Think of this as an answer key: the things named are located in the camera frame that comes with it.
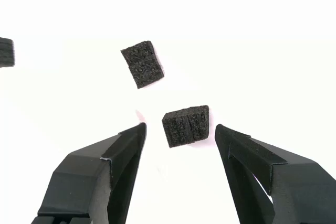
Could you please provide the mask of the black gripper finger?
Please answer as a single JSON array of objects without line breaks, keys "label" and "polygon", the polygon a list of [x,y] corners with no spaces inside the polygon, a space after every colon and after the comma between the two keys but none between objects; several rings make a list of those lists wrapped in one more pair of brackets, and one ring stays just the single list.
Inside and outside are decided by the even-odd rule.
[{"label": "black gripper finger", "polygon": [[335,223],[335,179],[317,162],[221,124],[215,141],[240,223]]},{"label": "black gripper finger", "polygon": [[125,224],[146,124],[69,153],[54,170],[33,223]]}]

